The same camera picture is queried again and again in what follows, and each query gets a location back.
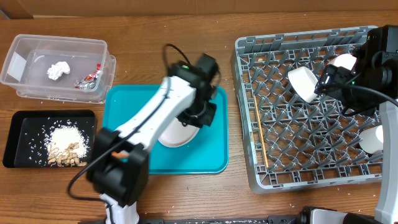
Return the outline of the white bowl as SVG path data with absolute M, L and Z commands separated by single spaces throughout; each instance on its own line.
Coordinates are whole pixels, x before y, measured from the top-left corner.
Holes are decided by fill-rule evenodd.
M 287 76 L 295 92 L 304 101 L 310 103 L 317 97 L 315 87 L 318 83 L 318 79 L 309 68 L 296 68 L 289 71 Z

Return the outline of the orange carrot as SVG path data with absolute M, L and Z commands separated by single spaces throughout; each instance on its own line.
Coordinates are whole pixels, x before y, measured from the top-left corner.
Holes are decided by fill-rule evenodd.
M 113 157 L 119 158 L 119 159 L 123 159 L 123 158 L 128 158 L 129 154 L 126 152 L 112 152 L 111 155 Z

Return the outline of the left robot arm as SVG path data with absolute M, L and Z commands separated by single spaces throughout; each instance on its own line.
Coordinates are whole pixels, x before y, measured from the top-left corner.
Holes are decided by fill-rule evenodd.
M 168 68 L 155 95 L 130 120 L 96 135 L 86 178 L 106 208 L 105 223 L 137 223 L 136 202 L 149 179 L 150 151 L 173 121 L 184 131 L 210 126 L 216 111 L 211 103 L 219 72 L 216 60 L 202 54 L 195 65 L 179 61 Z

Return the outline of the white tissue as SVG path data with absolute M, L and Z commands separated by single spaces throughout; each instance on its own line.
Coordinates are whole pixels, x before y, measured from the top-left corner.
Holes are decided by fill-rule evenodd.
M 58 80 L 63 74 L 69 74 L 71 72 L 69 64 L 66 62 L 57 62 L 51 65 L 47 70 L 47 75 L 51 80 Z

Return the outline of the white round plate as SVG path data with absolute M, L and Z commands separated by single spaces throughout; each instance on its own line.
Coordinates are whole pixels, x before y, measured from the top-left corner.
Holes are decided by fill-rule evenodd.
M 158 141 L 166 147 L 180 147 L 191 141 L 199 132 L 198 127 L 183 124 L 177 118 L 166 127 Z

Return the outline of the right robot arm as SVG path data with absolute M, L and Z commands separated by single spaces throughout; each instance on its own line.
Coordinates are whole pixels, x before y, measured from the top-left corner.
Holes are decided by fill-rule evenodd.
M 368 31 L 354 49 L 351 69 L 329 63 L 315 87 L 318 94 L 342 102 L 343 115 L 379 110 L 384 132 L 382 184 L 375 221 L 397 223 L 397 26 Z

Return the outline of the pink bowl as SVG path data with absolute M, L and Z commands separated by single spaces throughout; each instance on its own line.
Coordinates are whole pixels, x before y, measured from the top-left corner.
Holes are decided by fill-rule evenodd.
M 337 56 L 336 58 L 329 61 L 329 64 L 332 64 L 336 67 L 343 67 L 348 70 L 352 70 L 357 58 L 351 54 L 342 54 Z

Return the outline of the red snack wrapper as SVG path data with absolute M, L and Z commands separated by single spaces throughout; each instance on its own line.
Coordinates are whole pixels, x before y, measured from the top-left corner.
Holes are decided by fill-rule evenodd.
M 75 88 L 81 90 L 90 90 L 96 86 L 98 77 L 101 75 L 101 64 L 96 64 L 96 70 L 91 72 L 82 80 L 77 80 L 75 82 Z

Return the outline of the wooden chopstick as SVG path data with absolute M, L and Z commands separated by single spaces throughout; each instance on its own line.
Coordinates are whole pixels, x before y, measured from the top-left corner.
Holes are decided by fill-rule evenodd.
M 259 135 L 260 135 L 259 139 L 261 140 L 264 163 L 265 163 L 266 168 L 268 169 L 269 163 L 268 163 L 267 152 L 266 152 L 265 143 L 264 143 L 264 136 L 263 136 L 263 132 L 262 132 L 262 123 L 261 123 L 260 114 L 259 114 L 259 108 L 258 108 L 258 105 L 257 105 L 257 100 L 256 100 L 256 96 L 255 95 L 253 95 L 253 99 L 254 99 L 254 106 L 255 106 L 257 125 L 258 125 L 258 128 L 259 128 Z

